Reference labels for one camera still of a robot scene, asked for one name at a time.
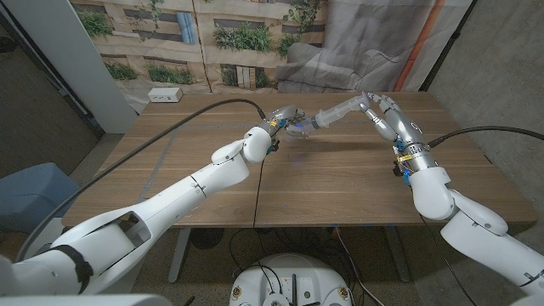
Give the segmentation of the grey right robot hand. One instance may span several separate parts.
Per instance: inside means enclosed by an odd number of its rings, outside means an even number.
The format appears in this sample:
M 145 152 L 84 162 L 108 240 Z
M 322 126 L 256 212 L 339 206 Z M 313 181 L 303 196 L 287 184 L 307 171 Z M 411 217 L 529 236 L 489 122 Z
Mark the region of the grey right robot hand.
M 406 116 L 398 104 L 387 95 L 363 93 L 362 111 L 374 123 L 375 129 L 393 143 L 396 161 L 401 173 L 418 172 L 437 167 L 419 126 Z

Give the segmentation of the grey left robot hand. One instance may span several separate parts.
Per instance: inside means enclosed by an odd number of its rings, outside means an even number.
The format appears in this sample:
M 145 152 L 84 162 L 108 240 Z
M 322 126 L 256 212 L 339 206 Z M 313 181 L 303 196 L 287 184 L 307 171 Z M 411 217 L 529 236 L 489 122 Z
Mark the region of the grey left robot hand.
M 295 105 L 281 107 L 268 114 L 258 125 L 273 138 L 281 129 L 294 138 L 302 138 L 303 132 L 297 125 L 307 117 L 302 109 Z

